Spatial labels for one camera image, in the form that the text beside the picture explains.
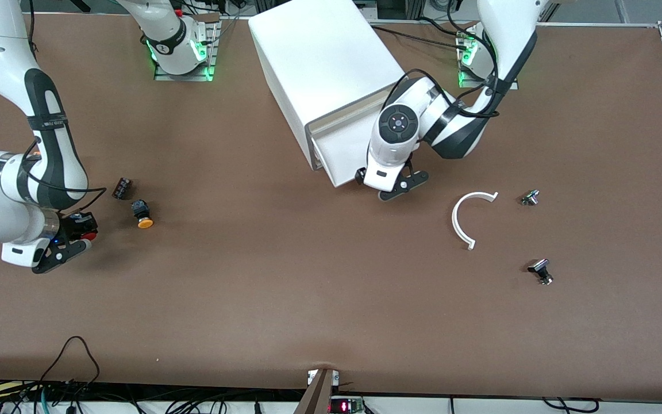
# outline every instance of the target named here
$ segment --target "gray floor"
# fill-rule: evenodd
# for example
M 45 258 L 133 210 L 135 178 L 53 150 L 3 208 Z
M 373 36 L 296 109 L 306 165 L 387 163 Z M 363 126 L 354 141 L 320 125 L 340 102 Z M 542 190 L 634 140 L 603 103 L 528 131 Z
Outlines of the gray floor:
M 124 8 L 113 0 L 84 0 L 92 13 L 126 13 Z M 662 19 L 662 0 L 622 0 L 630 23 L 655 23 Z M 29 11 L 29 2 L 22 2 L 22 9 Z M 72 12 L 79 9 L 68 0 L 34 0 L 34 9 L 40 12 Z M 440 11 L 426 6 L 426 16 L 433 18 L 441 15 Z M 458 18 L 476 18 L 475 0 L 465 0 Z M 618 23 L 619 16 L 613 0 L 578 0 L 562 5 L 552 21 Z

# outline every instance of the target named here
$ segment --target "white curved handle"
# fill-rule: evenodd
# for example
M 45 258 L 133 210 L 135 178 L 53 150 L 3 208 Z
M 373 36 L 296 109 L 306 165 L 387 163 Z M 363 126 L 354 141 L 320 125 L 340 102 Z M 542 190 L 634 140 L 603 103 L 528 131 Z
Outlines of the white curved handle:
M 483 198 L 484 200 L 487 200 L 488 202 L 493 202 L 495 198 L 497 198 L 497 194 L 499 193 L 494 193 L 494 194 L 488 194 L 486 192 L 472 192 L 469 193 L 465 196 L 463 196 L 459 201 L 457 202 L 456 205 L 454 205 L 454 210 L 451 212 L 451 222 L 454 225 L 454 230 L 456 231 L 456 234 L 465 242 L 468 243 L 468 249 L 471 250 L 474 248 L 474 244 L 476 243 L 476 240 L 473 238 L 470 238 L 467 236 L 466 233 L 464 233 L 464 230 L 461 230 L 461 226 L 459 225 L 459 205 L 461 205 L 461 202 L 463 200 L 468 200 L 470 198 Z

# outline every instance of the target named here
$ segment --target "brown table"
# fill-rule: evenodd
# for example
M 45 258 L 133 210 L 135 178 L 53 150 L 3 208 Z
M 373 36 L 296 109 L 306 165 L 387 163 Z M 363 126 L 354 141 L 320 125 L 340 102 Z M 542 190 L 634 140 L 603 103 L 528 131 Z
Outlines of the brown table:
M 179 83 L 152 81 L 128 16 L 38 16 L 91 185 L 136 179 L 157 224 L 104 197 L 86 255 L 47 275 L 0 261 L 0 378 L 39 378 L 82 335 L 109 382 L 301 388 L 324 365 L 359 391 L 662 398 L 659 34 L 538 33 L 475 152 L 421 148 L 429 183 L 383 204 L 308 168 L 246 21 L 214 82 Z M 450 49 L 380 36 L 458 92 Z M 30 137 L 0 97 L 0 150 Z M 467 251 L 450 216 L 471 191 L 499 197 L 460 210 Z M 543 257 L 550 286 L 525 271 Z M 73 346 L 50 378 L 92 374 Z

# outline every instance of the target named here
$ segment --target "screw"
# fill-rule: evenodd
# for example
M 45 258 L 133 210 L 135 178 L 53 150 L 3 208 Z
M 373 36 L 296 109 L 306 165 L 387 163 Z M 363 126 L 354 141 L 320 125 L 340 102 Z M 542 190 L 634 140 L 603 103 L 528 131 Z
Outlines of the screw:
M 541 194 L 538 190 L 533 190 L 520 199 L 522 205 L 536 205 L 538 204 L 538 195 Z

